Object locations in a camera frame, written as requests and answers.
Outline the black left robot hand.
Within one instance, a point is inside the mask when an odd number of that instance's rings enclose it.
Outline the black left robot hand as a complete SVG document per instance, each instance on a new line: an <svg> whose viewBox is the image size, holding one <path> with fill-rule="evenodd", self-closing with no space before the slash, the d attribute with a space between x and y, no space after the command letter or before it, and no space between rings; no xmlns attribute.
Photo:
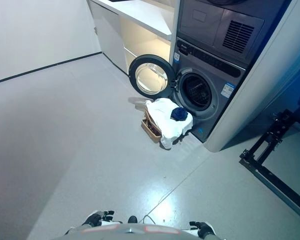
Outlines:
<svg viewBox="0 0 300 240"><path fill-rule="evenodd" d="M122 224L122 221L113 220L114 214L115 212L113 210L94 211L87 217L87 219L83 222L82 225L100 227L105 225Z"/></svg>

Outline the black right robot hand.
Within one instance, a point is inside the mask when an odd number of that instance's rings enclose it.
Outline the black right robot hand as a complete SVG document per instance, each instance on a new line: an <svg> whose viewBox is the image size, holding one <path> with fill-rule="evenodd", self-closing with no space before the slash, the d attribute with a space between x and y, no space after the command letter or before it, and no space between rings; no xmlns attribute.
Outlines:
<svg viewBox="0 0 300 240"><path fill-rule="evenodd" d="M196 235L201 239L205 239L208 236L216 236L214 228L207 221L190 221L189 225L191 226L190 230L195 232Z"/></svg>

